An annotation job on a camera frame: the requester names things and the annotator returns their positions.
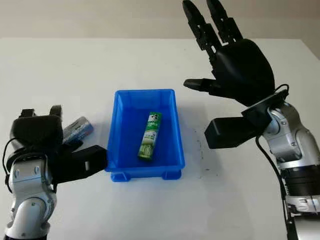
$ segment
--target robotic hand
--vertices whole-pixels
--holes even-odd
[[[205,131],[208,146],[234,148],[256,137],[279,180],[288,239],[320,239],[320,152],[316,140],[302,125],[297,110],[285,102],[289,85],[275,89],[273,71],[259,47],[242,37],[218,0],[207,0],[207,5],[224,45],[197,7],[190,0],[183,1],[188,24],[201,50],[208,53],[216,79],[187,79],[183,85],[249,107],[242,117],[213,119]],[[261,147],[260,136],[276,157],[277,167]]]
[[[57,203],[57,185],[87,178],[107,167],[104,148],[94,145],[73,152],[82,142],[63,144],[61,121],[61,106],[56,105],[45,116],[23,109],[13,122],[2,158],[5,184],[13,195],[5,240],[47,239],[48,220]],[[5,166],[9,143],[14,152]]]

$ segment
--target blue plastic bin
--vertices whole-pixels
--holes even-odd
[[[153,158],[138,158],[150,112],[162,113]],[[162,177],[176,180],[185,166],[175,91],[172,89],[119,90],[114,96],[107,147],[108,167],[114,182],[131,178]]]

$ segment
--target black cable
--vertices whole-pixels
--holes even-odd
[[[281,201],[282,201],[282,209],[283,209],[283,217],[284,217],[285,227],[286,227],[286,230],[288,232],[287,219],[290,218],[290,215],[289,215],[288,210],[286,211],[286,205],[285,205],[285,200],[286,200],[286,195],[287,195],[286,188],[285,188],[284,182],[282,181],[282,177],[281,177],[281,175],[280,175],[280,173],[279,173],[274,161],[272,161],[271,157],[268,155],[268,153],[261,146],[261,144],[259,142],[259,138],[260,137],[261,136],[256,136],[255,137],[255,144],[258,147],[258,149],[263,153],[263,155],[266,157],[268,162],[270,163],[273,171],[275,172],[276,178],[279,181],[280,192],[281,192]]]
[[[57,187],[58,187],[58,183],[53,183],[53,192],[56,194],[57,193]]]
[[[280,88],[282,88],[282,87],[286,87],[286,90],[289,92],[289,84],[286,84],[286,83],[284,83],[284,84],[281,84],[280,86],[278,86],[275,90],[274,90],[274,92],[276,92],[276,91],[278,91]]]
[[[4,170],[6,176],[8,175],[7,168],[5,166],[6,151],[7,151],[7,147],[9,145],[9,143],[11,143],[13,140],[17,140],[17,138],[16,137],[11,138],[9,141],[6,142],[4,150],[3,150],[3,155],[2,155],[2,166],[3,166],[3,170]]]
[[[4,150],[3,150],[3,155],[2,155],[2,167],[3,167],[4,173],[5,173],[4,183],[8,187],[8,190],[9,190],[10,193],[12,193],[12,190],[11,190],[11,188],[9,186],[9,176],[10,175],[9,175],[9,173],[7,171],[7,168],[6,168],[6,165],[5,165],[5,157],[6,157],[7,147],[9,145],[9,143],[11,143],[13,140],[22,140],[22,139],[20,139],[18,137],[13,137],[9,141],[7,141],[6,144],[5,144]]]

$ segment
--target white table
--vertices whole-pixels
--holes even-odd
[[[276,85],[290,84],[287,100],[320,142],[319,60],[300,40],[256,43]],[[240,116],[245,109],[183,87],[187,78],[210,77],[208,57],[193,39],[1,39],[1,153],[22,108],[42,115],[62,104],[63,126],[86,116],[95,132],[85,147],[105,147],[116,90],[172,88],[176,94],[186,162],[182,178],[114,183],[101,171],[60,184],[48,239],[286,239],[277,179],[254,141],[234,149],[208,148],[209,121]],[[4,184],[0,199],[4,229],[12,203]]]

